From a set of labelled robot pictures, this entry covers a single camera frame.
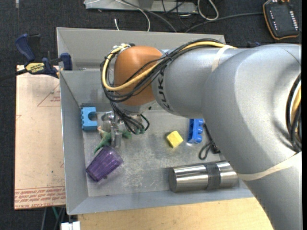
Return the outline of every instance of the wooden board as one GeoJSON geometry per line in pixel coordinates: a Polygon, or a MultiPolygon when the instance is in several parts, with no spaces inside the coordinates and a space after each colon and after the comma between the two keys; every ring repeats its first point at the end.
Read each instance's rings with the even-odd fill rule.
{"type": "Polygon", "coordinates": [[[273,230],[254,198],[78,215],[82,230],[273,230]]]}

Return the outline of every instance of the yellow cable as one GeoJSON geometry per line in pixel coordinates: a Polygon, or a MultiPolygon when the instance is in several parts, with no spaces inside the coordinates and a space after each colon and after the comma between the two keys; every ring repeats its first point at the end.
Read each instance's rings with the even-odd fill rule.
{"type": "MultiPolygon", "coordinates": [[[[194,43],[194,44],[188,45],[185,48],[183,48],[182,50],[185,50],[185,49],[188,49],[188,48],[192,48],[192,47],[196,47],[196,46],[201,46],[201,45],[214,46],[214,47],[224,47],[225,46],[225,44],[207,41],[207,42],[199,42],[199,43],[194,43]]],[[[119,90],[122,90],[124,88],[127,88],[128,86],[132,85],[136,81],[146,77],[146,75],[149,74],[151,72],[151,70],[153,70],[159,64],[159,62],[156,63],[155,65],[153,65],[152,67],[148,68],[146,71],[144,71],[140,75],[134,77],[130,81],[128,81],[128,82],[126,82],[126,83],[124,83],[124,84],[122,84],[122,85],[120,85],[118,87],[111,87],[106,82],[106,69],[107,69],[107,66],[108,66],[108,61],[110,61],[112,54],[120,51],[121,49],[122,49],[122,47],[116,48],[116,49],[112,50],[111,53],[107,56],[106,61],[105,61],[104,66],[103,66],[102,82],[103,82],[104,87],[107,90],[110,90],[110,91],[119,91],[119,90]]]]}

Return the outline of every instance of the green object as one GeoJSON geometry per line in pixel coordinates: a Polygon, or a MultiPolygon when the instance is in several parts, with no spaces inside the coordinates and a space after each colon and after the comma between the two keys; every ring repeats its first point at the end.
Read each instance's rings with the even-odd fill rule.
{"type": "Polygon", "coordinates": [[[98,152],[99,149],[101,149],[103,146],[105,145],[111,145],[111,133],[108,132],[103,132],[100,133],[102,136],[102,139],[100,141],[100,143],[97,145],[97,147],[95,148],[94,154],[98,152]]]}
{"type": "Polygon", "coordinates": [[[128,130],[121,131],[121,133],[123,134],[124,138],[131,139],[131,137],[132,137],[131,132],[128,131],[128,130]]]}

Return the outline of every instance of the gray tray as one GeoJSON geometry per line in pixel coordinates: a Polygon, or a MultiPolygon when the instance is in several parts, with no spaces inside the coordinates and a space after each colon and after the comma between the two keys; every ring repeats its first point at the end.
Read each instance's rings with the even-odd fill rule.
{"type": "MultiPolygon", "coordinates": [[[[60,32],[60,38],[65,38],[65,31],[64,29],[60,32]]],[[[104,36],[105,31],[95,31],[97,31],[96,37],[104,36]]],[[[68,32],[69,37],[74,38],[72,36],[74,30],[69,29],[68,32]]],[[[78,37],[83,33],[84,38],[89,38],[88,30],[76,30],[76,32],[78,37]]],[[[134,37],[142,35],[143,38],[135,38],[135,40],[147,42],[146,34],[127,32],[130,36],[133,36],[133,33],[135,33],[134,37]]],[[[189,41],[186,34],[185,38],[180,38],[181,34],[175,35],[177,35],[177,45],[189,41]]],[[[197,37],[204,38],[205,35],[197,35],[197,37]]],[[[66,49],[70,48],[70,43],[62,41],[62,39],[58,42],[58,44],[65,45],[66,49]]],[[[109,45],[104,46],[105,50],[108,48],[109,51],[114,44],[118,43],[109,42],[109,45]]],[[[89,54],[92,53],[91,49],[97,50],[94,44],[87,46],[89,54]]],[[[77,58],[76,63],[78,67],[84,66],[86,68],[85,61],[77,58]]],[[[122,146],[118,152],[124,163],[107,179],[98,183],[93,182],[87,176],[85,168],[94,156],[93,151],[100,141],[100,136],[95,131],[82,131],[80,108],[95,106],[98,112],[111,111],[109,101],[104,96],[101,87],[99,69],[92,67],[83,71],[62,71],[60,88],[68,214],[161,207],[252,196],[252,193],[241,181],[237,187],[232,189],[179,194],[171,192],[168,187],[168,168],[200,163],[198,152],[207,140],[204,137],[203,142],[197,145],[186,143],[188,119],[171,115],[158,105],[154,105],[150,111],[144,113],[151,123],[149,130],[144,135],[133,136],[130,140],[122,140],[122,146]],[[177,130],[185,141],[173,149],[168,145],[165,136],[174,130],[177,130]]],[[[223,159],[221,154],[209,154],[207,161],[223,159]]]]}

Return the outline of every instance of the purple plastic object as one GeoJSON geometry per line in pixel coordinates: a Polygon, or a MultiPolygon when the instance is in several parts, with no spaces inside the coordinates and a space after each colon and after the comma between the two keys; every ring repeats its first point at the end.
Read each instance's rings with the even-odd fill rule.
{"type": "Polygon", "coordinates": [[[94,181],[99,182],[123,162],[123,159],[112,147],[104,146],[86,168],[86,172],[94,181]]]}

